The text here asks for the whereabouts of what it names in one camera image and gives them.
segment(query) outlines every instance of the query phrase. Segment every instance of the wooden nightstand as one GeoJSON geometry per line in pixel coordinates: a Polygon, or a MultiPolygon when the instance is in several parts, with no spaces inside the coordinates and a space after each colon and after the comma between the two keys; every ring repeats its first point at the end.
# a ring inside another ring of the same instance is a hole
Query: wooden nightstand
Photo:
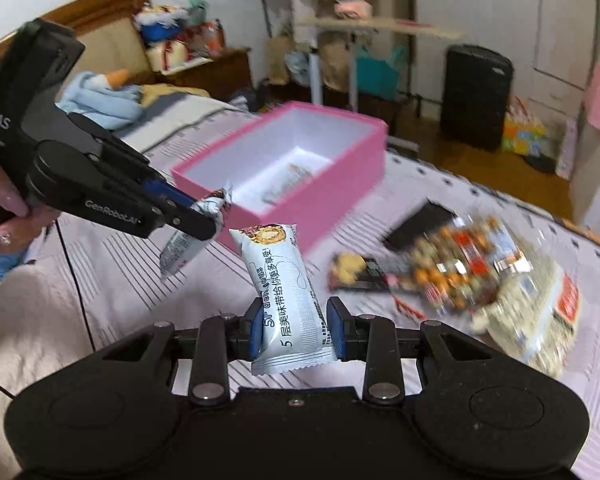
{"type": "Polygon", "coordinates": [[[250,48],[228,48],[213,62],[182,70],[171,75],[156,73],[161,83],[205,89],[211,97],[229,99],[238,90],[251,87],[250,48]]]}

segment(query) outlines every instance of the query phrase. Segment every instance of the black suitcase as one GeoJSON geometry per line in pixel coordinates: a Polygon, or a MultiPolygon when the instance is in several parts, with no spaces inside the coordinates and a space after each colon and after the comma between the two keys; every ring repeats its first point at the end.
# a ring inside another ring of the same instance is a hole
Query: black suitcase
{"type": "Polygon", "coordinates": [[[497,52],[468,44],[449,47],[440,116],[444,136],[497,150],[512,80],[513,64],[497,52]]]}

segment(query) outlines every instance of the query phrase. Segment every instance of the teal bag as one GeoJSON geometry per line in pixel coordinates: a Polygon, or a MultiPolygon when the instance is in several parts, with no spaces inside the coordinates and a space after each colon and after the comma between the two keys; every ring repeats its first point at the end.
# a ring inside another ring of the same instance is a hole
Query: teal bag
{"type": "Polygon", "coordinates": [[[369,56],[366,48],[360,47],[357,60],[358,90],[363,94],[393,101],[398,88],[398,77],[407,65],[407,58],[407,49],[403,45],[394,48],[390,62],[375,59],[369,56]]]}

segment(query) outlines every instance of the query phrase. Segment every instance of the white snack wrapper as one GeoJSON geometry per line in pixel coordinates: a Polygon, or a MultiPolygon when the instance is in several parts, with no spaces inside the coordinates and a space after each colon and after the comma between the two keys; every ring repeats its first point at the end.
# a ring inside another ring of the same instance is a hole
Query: white snack wrapper
{"type": "Polygon", "coordinates": [[[253,375],[337,361],[331,334],[296,245],[295,226],[230,229],[264,307],[253,375]]]}
{"type": "Polygon", "coordinates": [[[193,236],[176,231],[167,241],[160,253],[160,278],[162,281],[173,276],[188,264],[198,253],[208,246],[222,231],[224,216],[231,207],[231,191],[221,188],[209,196],[198,200],[191,208],[203,215],[213,218],[216,222],[216,234],[209,240],[198,240],[193,236]]]}

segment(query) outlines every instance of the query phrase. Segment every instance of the pink box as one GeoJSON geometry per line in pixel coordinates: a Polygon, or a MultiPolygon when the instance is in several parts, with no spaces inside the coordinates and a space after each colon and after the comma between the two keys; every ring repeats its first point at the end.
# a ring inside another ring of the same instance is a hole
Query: pink box
{"type": "Polygon", "coordinates": [[[289,102],[173,168],[179,189],[202,197],[230,183],[234,205],[218,241],[237,253],[228,229],[297,224],[308,251],[384,176],[387,125],[337,108],[289,102]],[[288,164],[312,173],[271,205],[262,193],[288,164]]]}

